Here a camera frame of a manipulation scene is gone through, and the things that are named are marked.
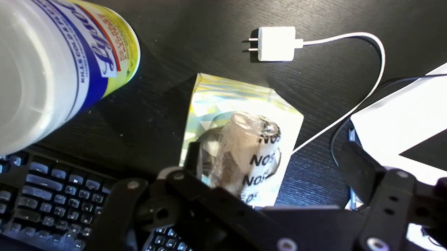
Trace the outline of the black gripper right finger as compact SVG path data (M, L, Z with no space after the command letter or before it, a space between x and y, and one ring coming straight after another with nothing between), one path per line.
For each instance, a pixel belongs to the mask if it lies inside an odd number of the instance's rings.
M447 179L434 186L402 169L385 169L355 143L341 148L341 173L363 203L356 246L363 251L423 251L406 239L411 225L447 247Z

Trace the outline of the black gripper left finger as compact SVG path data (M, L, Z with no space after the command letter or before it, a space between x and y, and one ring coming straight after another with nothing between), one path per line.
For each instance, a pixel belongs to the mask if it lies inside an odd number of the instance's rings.
M195 251L299 251L299 242L265 214L200 182L202 148L149 183L119 180L88 238L88 251L144 251L149 235L173 228Z

